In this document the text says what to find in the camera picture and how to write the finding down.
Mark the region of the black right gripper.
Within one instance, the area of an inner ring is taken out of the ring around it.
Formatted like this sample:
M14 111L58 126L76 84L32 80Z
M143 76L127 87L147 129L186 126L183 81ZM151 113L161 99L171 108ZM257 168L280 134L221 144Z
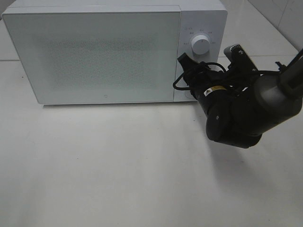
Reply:
M225 69L225 67L216 62L200 63L191 59L186 53L178 57L183 73L182 79L186 83L182 87L183 91L190 90L191 93L199 89L208 89L214 86L222 86L227 89L229 94L237 94L237 86L233 81L228 81L236 74L236 70Z

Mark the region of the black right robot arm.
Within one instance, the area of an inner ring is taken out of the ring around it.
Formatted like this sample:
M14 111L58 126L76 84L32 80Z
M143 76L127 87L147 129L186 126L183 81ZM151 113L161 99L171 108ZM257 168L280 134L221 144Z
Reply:
M213 70L211 62L178 57L184 91L198 101L206 115L207 137L239 148L256 145L262 134L296 116L303 106L303 54L278 70L259 70L244 49L224 49L228 68Z

